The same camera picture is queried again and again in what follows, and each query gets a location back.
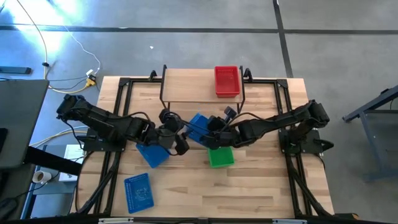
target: gray floor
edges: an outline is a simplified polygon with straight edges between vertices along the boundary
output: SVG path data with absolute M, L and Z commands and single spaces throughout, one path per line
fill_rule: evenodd
M 47 25 L 277 27 L 271 0 L 58 0 L 53 1 L 57 9 L 44 0 L 21 2 L 38 24 Z M 279 4 L 286 29 L 398 29 L 398 1 L 279 0 Z M 30 21 L 14 1 L 8 1 L 0 13 L 0 24 L 12 23 Z M 278 34 L 79 32 L 75 36 L 101 60 L 99 80 L 104 75 L 148 75 L 153 69 L 160 71 L 164 63 L 174 68 L 238 64 L 249 67 L 255 77 L 286 77 Z M 44 32 L 44 37 L 53 65 L 50 79 L 80 77 L 96 68 L 96 61 L 82 52 L 68 33 Z M 321 102 L 331 118 L 321 135 L 335 143 L 335 148 L 325 153 L 335 212 L 397 223 L 398 179 L 362 181 L 362 175 L 375 168 L 369 144 L 359 120 L 345 124 L 341 117 L 398 83 L 398 36 L 289 34 L 286 39 L 294 77 L 305 79 L 308 97 Z M 34 29 L 0 31 L 0 58 L 2 65 L 32 67 L 33 74 L 24 78 L 42 78 L 44 50 Z M 95 87 L 81 94 L 92 103 L 98 98 Z M 67 129 L 55 119 L 62 97 L 48 91 L 32 142 Z M 51 142 L 73 143 L 71 136 Z M 69 203 L 59 195 L 38 198 L 33 216 L 66 213 Z

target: blue plastic basket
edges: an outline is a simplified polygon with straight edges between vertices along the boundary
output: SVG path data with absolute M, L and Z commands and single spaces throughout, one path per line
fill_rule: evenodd
M 148 173 L 125 179 L 124 189 L 130 214 L 154 206 Z
M 166 151 L 168 149 L 162 146 L 144 146 L 142 144 L 137 144 L 137 149 L 151 168 L 156 168 L 170 156 Z
M 187 128 L 187 131 L 191 131 L 191 133 L 188 135 L 188 137 L 192 140 L 194 140 L 195 142 L 202 144 L 200 138 L 204 135 L 204 134 L 208 134 L 209 131 L 207 130 L 207 117 L 203 116 L 200 113 L 197 113 L 190 121 L 191 124 L 194 125 L 187 125 L 189 128 Z

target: wooden shelf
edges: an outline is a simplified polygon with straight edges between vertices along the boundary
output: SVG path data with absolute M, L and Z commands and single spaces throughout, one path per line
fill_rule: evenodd
M 218 98 L 214 69 L 168 68 L 165 71 L 163 101 L 167 103 L 242 103 L 241 92 L 234 98 Z

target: blue box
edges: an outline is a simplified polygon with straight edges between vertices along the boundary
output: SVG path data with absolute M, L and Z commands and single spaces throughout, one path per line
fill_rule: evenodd
M 136 147 L 151 168 L 156 168 L 170 156 L 166 151 L 168 149 L 159 145 L 144 146 L 137 144 Z
M 130 214 L 154 206 L 148 173 L 124 179 L 124 189 Z
M 207 122 L 208 118 L 201 115 L 200 113 L 197 113 L 190 121 L 191 124 L 194 125 L 188 125 L 189 128 L 187 128 L 187 131 L 191 131 L 191 133 L 188 135 L 188 137 L 195 142 L 202 144 L 200 138 L 204 134 L 208 134 L 209 130 L 207 130 Z

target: red plastic basket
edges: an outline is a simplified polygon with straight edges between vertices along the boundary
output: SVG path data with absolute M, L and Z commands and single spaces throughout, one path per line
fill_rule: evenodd
M 235 97 L 240 93 L 237 66 L 216 66 L 214 71 L 217 97 Z

